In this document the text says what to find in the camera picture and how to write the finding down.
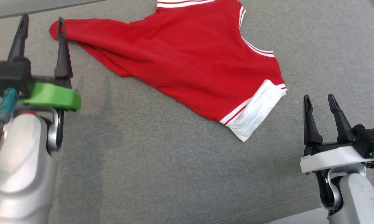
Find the red jersey shirt with lettering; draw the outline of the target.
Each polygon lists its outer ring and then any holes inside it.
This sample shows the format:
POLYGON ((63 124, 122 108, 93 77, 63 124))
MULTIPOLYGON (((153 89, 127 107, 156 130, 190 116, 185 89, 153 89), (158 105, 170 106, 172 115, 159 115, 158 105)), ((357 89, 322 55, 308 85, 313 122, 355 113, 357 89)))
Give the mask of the red jersey shirt with lettering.
POLYGON ((65 19, 66 38, 121 77, 134 77, 243 142, 287 87, 274 52, 241 35, 239 0, 157 0, 148 17, 65 19))

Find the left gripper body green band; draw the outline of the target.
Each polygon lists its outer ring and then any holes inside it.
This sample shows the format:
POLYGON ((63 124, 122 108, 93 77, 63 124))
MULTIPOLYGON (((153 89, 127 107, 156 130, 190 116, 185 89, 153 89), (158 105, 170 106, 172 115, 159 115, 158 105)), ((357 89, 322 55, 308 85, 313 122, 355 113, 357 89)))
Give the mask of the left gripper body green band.
POLYGON ((70 78, 46 76, 34 76, 34 78, 36 82, 31 96, 19 99, 19 103, 71 111, 81 109, 81 97, 75 89, 72 89, 70 78))

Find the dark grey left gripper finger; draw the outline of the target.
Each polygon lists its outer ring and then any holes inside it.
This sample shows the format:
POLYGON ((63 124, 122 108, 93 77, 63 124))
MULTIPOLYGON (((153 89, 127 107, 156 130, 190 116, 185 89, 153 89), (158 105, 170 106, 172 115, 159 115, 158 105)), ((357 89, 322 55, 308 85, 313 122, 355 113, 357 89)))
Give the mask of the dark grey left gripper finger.
POLYGON ((66 25, 62 17, 58 19, 58 57, 54 69, 55 78, 73 78, 69 46, 66 37, 66 25))
POLYGON ((16 31, 12 47, 10 49, 7 61, 13 62, 17 58, 24 57, 25 42, 29 34, 29 15, 22 14, 19 27, 16 31))

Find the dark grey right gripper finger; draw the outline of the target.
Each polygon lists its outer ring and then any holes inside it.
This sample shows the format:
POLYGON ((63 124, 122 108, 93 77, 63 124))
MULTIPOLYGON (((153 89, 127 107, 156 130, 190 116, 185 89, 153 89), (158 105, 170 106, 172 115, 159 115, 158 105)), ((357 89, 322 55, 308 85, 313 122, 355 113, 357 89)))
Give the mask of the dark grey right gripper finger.
POLYGON ((334 95, 328 95, 328 103, 330 111, 334 115, 335 124, 338 131, 337 142, 347 143, 355 140, 355 136, 352 134, 352 127, 350 126, 348 119, 346 118, 344 112, 337 103, 337 100, 335 99, 334 95))
POLYGON ((304 96, 304 145, 321 144, 323 137, 318 133, 318 129, 313 117, 313 106, 309 95, 304 96))

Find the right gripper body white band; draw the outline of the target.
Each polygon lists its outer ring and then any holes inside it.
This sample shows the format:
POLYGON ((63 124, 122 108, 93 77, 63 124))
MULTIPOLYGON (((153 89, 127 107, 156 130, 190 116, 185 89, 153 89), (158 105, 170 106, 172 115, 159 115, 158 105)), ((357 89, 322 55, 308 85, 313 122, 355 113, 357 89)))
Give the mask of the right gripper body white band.
POLYGON ((301 157, 301 173, 310 173, 344 167, 359 163, 372 163, 373 158, 362 156, 349 143, 338 144, 310 144, 305 146, 304 155, 301 157))

